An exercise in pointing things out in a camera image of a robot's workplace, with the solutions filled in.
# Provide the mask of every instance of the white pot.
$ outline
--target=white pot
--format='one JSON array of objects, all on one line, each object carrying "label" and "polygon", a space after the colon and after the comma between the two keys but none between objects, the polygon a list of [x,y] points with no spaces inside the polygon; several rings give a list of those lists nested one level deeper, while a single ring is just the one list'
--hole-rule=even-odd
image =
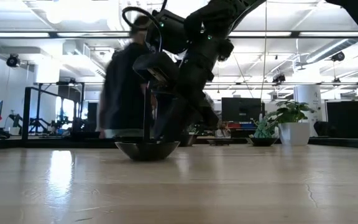
[{"label": "white pot", "polygon": [[305,146],[309,142],[309,123],[283,123],[279,124],[280,140],[287,146]]}]

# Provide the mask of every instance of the table surface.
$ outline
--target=table surface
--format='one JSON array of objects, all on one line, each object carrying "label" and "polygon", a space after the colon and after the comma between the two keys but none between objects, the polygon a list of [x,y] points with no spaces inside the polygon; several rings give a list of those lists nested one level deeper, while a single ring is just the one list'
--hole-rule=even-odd
[{"label": "table surface", "polygon": [[0,224],[358,223],[358,149],[0,150]]}]

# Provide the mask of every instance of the person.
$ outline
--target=person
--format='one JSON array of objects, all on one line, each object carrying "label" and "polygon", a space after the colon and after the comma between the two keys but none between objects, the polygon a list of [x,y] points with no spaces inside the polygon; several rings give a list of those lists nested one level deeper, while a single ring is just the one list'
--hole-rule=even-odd
[{"label": "person", "polygon": [[[134,24],[147,27],[150,21],[147,16],[139,16]],[[146,33],[146,30],[132,29],[132,42],[110,61],[106,69],[106,79],[100,98],[100,138],[143,136],[144,94],[147,81],[132,67],[138,57],[150,53],[145,44]],[[151,102],[155,108],[157,100],[154,96]]]},{"label": "person", "polygon": [[227,126],[226,122],[222,122],[215,132],[216,138],[231,138],[231,132],[230,129]]}]

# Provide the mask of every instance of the ceiling duct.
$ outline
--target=ceiling duct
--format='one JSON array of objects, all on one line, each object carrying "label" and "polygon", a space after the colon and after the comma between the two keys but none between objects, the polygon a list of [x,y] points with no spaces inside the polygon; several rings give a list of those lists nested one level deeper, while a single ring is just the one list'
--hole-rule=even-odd
[{"label": "ceiling duct", "polygon": [[343,39],[343,40],[334,40],[329,44],[321,47],[320,49],[316,50],[315,52],[309,54],[305,60],[306,63],[302,63],[302,65],[308,65],[311,63],[316,63],[321,60],[324,60],[334,54],[358,43],[358,39]]}]

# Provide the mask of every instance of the ceiling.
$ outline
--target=ceiling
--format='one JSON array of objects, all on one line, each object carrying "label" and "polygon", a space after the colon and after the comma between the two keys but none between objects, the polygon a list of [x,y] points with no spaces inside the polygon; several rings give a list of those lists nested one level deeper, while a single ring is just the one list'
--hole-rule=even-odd
[{"label": "ceiling", "polygon": [[[90,31],[90,30],[128,30],[120,19],[121,10],[128,5],[140,6],[149,11],[161,7],[162,0],[60,0],[54,1],[20,1],[0,0],[0,31]],[[204,6],[207,0],[168,0],[167,9],[180,16]],[[348,13],[335,5],[320,0],[271,0],[252,11],[236,30],[312,30],[312,31],[358,31],[357,24]],[[75,45],[82,50],[84,44],[89,47],[87,58],[72,57],[62,50],[64,40],[7,40],[0,39],[0,48],[6,47],[39,47],[48,56],[59,60],[65,69],[61,77],[75,77],[87,82],[102,82],[103,78],[95,69],[103,68],[106,58],[116,48],[121,48],[128,40],[89,39],[75,40]],[[213,73],[214,82],[261,82],[264,75],[271,82],[273,75],[284,73],[287,82],[300,79],[303,82],[321,80],[331,82],[334,75],[343,77],[342,82],[358,82],[358,43],[343,50],[346,59],[336,62],[319,61],[305,66],[299,78],[298,68],[294,62],[321,47],[332,43],[333,39],[232,39],[234,53],[225,62],[216,64]],[[208,86],[210,92],[218,86]],[[219,89],[232,90],[246,88],[244,85],[219,86]],[[275,88],[265,86],[271,92]],[[342,92],[352,91],[355,87],[341,88]],[[87,90],[99,90],[99,85],[89,85]],[[291,92],[291,88],[282,90]]]}]

